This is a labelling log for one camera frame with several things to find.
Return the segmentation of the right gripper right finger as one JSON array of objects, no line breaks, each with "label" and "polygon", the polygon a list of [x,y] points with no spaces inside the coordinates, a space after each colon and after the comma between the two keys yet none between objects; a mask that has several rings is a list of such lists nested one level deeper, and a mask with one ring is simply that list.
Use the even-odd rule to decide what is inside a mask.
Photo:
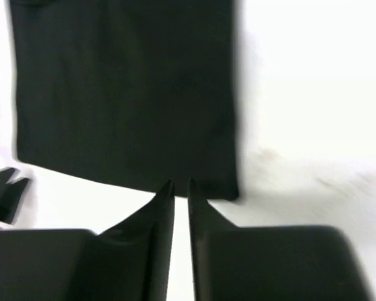
[{"label": "right gripper right finger", "polygon": [[196,300],[371,300],[348,239],[331,226],[241,228],[189,181]]}]

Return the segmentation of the black tank top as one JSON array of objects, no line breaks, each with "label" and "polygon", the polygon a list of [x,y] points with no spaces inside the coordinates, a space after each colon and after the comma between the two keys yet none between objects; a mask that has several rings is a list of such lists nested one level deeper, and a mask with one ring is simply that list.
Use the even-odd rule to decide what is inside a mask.
[{"label": "black tank top", "polygon": [[233,1],[11,1],[21,162],[235,200]]}]

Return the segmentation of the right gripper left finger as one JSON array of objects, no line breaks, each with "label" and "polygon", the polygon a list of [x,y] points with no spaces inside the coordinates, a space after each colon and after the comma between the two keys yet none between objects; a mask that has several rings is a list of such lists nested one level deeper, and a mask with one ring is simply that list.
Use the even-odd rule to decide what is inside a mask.
[{"label": "right gripper left finger", "polygon": [[121,223],[0,231],[0,300],[165,300],[174,183]]}]

